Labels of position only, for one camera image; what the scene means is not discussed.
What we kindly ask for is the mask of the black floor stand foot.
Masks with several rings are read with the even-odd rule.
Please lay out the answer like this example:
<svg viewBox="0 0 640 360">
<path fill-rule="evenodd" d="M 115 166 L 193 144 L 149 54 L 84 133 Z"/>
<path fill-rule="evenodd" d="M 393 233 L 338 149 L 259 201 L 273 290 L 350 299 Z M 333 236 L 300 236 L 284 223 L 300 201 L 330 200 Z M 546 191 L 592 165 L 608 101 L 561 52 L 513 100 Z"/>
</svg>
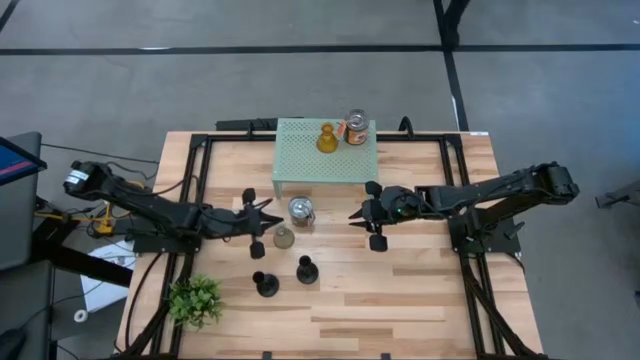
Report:
<svg viewBox="0 0 640 360">
<path fill-rule="evenodd" d="M 640 207 L 640 180 L 627 184 L 615 191 L 603 193 L 595 198 L 598 208 L 607 209 L 618 203 Z"/>
</svg>

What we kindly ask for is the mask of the black aluminium table frame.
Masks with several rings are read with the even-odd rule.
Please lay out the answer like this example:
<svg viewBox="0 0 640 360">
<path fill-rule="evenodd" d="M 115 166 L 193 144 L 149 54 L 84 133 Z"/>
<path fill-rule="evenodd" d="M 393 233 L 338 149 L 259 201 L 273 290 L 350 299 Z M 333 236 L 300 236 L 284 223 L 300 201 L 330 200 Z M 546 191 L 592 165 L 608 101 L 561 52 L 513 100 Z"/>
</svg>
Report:
<svg viewBox="0 0 640 360">
<path fill-rule="evenodd" d="M 290 197 L 313 202 L 315 223 L 295 233 L 281 250 L 264 238 L 266 254 L 254 260 L 248 237 L 205 242 L 193 270 L 221 283 L 225 303 L 218 323 L 202 329 L 163 329 L 160 348 L 173 338 L 189 359 L 257 358 L 465 358 L 475 356 L 459 256 L 447 224 L 417 220 L 388 226 L 389 248 L 374 252 L 365 230 L 350 226 L 365 192 L 360 186 L 288 184 L 276 198 L 272 185 L 275 144 L 237 132 L 214 134 L 210 150 L 193 146 L 188 132 L 171 132 L 164 142 L 156 187 L 177 199 L 176 183 L 187 165 L 208 171 L 204 199 L 237 209 L 241 194 L 253 188 L 270 198 L 268 212 L 285 216 Z M 296 276 L 307 255 L 319 269 L 313 284 Z M 252 275 L 279 279 L 279 291 L 262 297 Z"/>
</svg>

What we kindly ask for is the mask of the black metal candlestick holder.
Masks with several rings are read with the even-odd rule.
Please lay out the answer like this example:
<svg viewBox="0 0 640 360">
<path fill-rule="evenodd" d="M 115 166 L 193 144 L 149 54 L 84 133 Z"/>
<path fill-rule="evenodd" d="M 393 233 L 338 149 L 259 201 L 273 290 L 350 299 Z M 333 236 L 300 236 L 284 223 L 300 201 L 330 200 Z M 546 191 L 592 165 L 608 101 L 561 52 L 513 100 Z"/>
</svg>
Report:
<svg viewBox="0 0 640 360">
<path fill-rule="evenodd" d="M 296 276 L 303 284 L 313 284 L 319 277 L 319 269 L 309 256 L 303 255 L 299 258 Z"/>
<path fill-rule="evenodd" d="M 279 291 L 279 279 L 273 274 L 256 271 L 252 275 L 252 280 L 256 285 L 257 292 L 262 297 L 272 297 Z"/>
</svg>

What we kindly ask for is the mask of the green artificial table plant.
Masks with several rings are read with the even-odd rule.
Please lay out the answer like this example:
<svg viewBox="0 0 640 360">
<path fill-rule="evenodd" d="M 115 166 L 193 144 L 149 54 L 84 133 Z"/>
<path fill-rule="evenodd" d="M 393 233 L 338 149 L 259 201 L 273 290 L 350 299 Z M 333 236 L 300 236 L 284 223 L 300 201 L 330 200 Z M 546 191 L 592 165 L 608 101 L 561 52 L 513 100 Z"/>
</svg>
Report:
<svg viewBox="0 0 640 360">
<path fill-rule="evenodd" d="M 210 321 L 218 323 L 225 303 L 221 283 L 205 275 L 195 275 L 174 283 L 169 292 L 169 315 L 176 325 L 202 329 Z"/>
</svg>

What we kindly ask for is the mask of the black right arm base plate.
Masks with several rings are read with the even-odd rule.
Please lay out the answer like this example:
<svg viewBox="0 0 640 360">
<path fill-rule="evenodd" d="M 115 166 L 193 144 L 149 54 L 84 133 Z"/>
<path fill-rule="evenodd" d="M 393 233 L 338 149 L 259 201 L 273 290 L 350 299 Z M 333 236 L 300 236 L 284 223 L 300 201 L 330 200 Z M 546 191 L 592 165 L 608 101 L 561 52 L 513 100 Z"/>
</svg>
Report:
<svg viewBox="0 0 640 360">
<path fill-rule="evenodd" d="M 452 248 L 462 254 L 489 252 L 515 255 L 521 251 L 518 232 L 524 222 L 499 218 L 488 209 L 472 209 L 447 220 Z"/>
</svg>

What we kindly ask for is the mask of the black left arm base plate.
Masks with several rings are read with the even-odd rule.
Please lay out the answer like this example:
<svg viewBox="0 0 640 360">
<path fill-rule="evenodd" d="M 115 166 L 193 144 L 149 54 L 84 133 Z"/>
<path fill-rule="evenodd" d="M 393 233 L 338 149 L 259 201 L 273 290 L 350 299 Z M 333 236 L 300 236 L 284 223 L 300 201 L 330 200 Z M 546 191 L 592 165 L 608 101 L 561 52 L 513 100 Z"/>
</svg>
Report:
<svg viewBox="0 0 640 360">
<path fill-rule="evenodd" d="M 200 238 L 176 240 L 160 235 L 136 235 L 133 237 L 136 253 L 192 253 L 201 248 Z"/>
</svg>

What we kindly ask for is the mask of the pale green perforated metal shelf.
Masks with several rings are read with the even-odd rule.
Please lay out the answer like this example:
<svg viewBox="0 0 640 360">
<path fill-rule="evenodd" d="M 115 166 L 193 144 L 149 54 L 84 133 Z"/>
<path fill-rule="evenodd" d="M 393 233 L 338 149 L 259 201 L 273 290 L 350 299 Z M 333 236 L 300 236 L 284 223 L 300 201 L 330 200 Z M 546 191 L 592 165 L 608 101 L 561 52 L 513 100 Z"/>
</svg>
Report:
<svg viewBox="0 0 640 360">
<path fill-rule="evenodd" d="M 332 153 L 322 153 L 316 145 L 325 123 L 338 127 L 340 120 L 278 119 L 272 175 L 278 198 L 284 183 L 364 184 L 378 179 L 376 121 L 370 121 L 363 144 L 340 141 Z"/>
</svg>

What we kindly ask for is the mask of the black stand post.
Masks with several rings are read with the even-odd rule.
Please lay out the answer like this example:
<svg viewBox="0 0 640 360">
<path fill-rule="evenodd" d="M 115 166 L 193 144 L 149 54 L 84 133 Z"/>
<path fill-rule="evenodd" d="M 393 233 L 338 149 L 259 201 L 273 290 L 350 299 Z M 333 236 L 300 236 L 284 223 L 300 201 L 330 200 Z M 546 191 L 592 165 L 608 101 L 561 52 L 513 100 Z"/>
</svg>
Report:
<svg viewBox="0 0 640 360">
<path fill-rule="evenodd" d="M 436 20 L 442 48 L 453 51 L 459 46 L 458 28 L 470 0 L 449 0 L 447 7 L 444 6 L 443 1 L 433 0 Z"/>
</svg>

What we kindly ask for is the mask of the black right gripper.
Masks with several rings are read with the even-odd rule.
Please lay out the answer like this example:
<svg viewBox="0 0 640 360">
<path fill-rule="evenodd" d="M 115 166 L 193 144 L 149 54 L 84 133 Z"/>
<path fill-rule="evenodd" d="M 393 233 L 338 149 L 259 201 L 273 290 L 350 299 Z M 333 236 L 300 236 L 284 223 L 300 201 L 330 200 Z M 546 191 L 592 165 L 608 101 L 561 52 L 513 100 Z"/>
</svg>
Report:
<svg viewBox="0 0 640 360">
<path fill-rule="evenodd" d="M 426 219 L 431 210 L 427 203 L 415 192 L 401 186 L 383 187 L 375 181 L 365 184 L 369 199 L 362 208 L 348 219 L 362 218 L 364 221 L 350 222 L 350 226 L 363 228 L 370 232 L 369 247 L 375 252 L 388 250 L 387 237 L 383 235 L 385 225 L 395 225 L 415 219 Z"/>
</svg>

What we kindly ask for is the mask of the silver candle can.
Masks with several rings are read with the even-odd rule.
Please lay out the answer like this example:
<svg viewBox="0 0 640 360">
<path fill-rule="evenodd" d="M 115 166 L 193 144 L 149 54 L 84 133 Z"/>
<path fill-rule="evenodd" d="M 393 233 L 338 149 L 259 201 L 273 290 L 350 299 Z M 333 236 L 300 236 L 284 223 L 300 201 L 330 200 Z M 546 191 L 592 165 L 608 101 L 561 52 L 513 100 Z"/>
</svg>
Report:
<svg viewBox="0 0 640 360">
<path fill-rule="evenodd" d="M 315 221 L 313 204 L 308 197 L 293 197 L 289 201 L 288 212 L 292 224 L 296 227 L 311 227 Z"/>
</svg>

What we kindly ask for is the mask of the yellow clamp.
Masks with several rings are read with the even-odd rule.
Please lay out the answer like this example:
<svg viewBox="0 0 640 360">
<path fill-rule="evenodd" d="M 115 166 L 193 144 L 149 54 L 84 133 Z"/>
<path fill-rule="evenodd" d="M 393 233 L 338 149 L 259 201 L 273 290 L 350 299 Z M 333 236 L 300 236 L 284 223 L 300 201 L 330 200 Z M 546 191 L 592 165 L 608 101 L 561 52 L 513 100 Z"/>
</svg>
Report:
<svg viewBox="0 0 640 360">
<path fill-rule="evenodd" d="M 61 209 L 50 202 L 43 201 L 36 205 L 34 215 L 61 224 L 74 223 L 77 225 L 77 229 L 85 230 L 89 236 L 94 238 L 114 235 L 116 218 L 112 215 L 112 207 L 108 202 L 84 208 Z"/>
</svg>

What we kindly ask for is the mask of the white paper sheet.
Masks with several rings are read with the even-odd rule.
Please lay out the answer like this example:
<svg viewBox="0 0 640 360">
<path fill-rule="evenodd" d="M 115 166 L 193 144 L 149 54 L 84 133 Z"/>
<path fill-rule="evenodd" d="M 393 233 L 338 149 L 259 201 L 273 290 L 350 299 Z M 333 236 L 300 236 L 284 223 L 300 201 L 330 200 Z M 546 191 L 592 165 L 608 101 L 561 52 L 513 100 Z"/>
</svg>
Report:
<svg viewBox="0 0 640 360">
<path fill-rule="evenodd" d="M 134 268 L 136 262 L 133 243 L 124 240 L 97 248 L 90 252 L 89 255 L 130 270 Z M 128 293 L 128 286 L 106 283 L 85 275 L 81 275 L 80 279 L 84 293 L 85 308 L 89 313 L 96 312 L 124 299 Z"/>
</svg>

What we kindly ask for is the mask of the orange labelled candle can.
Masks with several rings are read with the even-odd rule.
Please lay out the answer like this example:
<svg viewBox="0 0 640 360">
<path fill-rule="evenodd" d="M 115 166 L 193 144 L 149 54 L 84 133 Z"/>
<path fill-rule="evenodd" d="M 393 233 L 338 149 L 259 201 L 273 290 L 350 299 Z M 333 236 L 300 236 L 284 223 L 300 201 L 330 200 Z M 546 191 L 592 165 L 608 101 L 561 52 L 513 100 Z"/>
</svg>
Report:
<svg viewBox="0 0 640 360">
<path fill-rule="evenodd" d="M 350 145 L 364 144 L 368 137 L 369 123 L 369 116 L 364 110 L 350 110 L 338 126 L 337 137 Z"/>
</svg>

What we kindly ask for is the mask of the amber ribbed glass candle holder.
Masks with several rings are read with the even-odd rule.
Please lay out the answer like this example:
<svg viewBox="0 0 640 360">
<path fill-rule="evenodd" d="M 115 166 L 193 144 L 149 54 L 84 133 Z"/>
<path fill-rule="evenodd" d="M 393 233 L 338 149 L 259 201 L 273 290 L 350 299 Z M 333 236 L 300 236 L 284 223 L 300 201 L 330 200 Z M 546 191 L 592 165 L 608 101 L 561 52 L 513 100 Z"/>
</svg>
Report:
<svg viewBox="0 0 640 360">
<path fill-rule="evenodd" d="M 321 134 L 316 141 L 316 147 L 322 153 L 333 153 L 337 150 L 338 139 L 331 123 L 327 122 L 321 126 Z"/>
</svg>

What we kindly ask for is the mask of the monitor with blue screen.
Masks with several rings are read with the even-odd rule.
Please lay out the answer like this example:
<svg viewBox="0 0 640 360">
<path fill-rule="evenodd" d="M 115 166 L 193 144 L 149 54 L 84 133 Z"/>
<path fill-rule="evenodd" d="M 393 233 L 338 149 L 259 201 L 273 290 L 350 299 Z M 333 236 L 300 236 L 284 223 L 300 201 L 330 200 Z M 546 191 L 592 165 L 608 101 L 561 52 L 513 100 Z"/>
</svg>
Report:
<svg viewBox="0 0 640 360">
<path fill-rule="evenodd" d="M 48 168 L 45 161 L 0 137 L 0 186 Z"/>
</svg>

